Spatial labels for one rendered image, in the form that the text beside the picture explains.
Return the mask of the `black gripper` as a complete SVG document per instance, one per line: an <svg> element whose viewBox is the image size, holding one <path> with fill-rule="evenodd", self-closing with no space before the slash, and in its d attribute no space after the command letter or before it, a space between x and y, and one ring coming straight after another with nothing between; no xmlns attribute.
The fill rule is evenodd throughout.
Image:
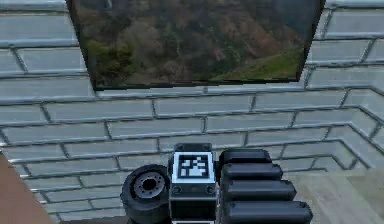
<svg viewBox="0 0 384 224"><path fill-rule="evenodd" d="M144 165L130 173L120 194L127 224L170 224L169 186L163 165Z"/></svg>

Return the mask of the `framed landscape picture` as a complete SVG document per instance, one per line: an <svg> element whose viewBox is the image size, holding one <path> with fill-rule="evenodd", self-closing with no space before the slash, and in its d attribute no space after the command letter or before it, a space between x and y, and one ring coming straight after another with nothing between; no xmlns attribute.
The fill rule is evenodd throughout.
<svg viewBox="0 0 384 224"><path fill-rule="evenodd" d="M97 90L300 78L326 0L65 0Z"/></svg>

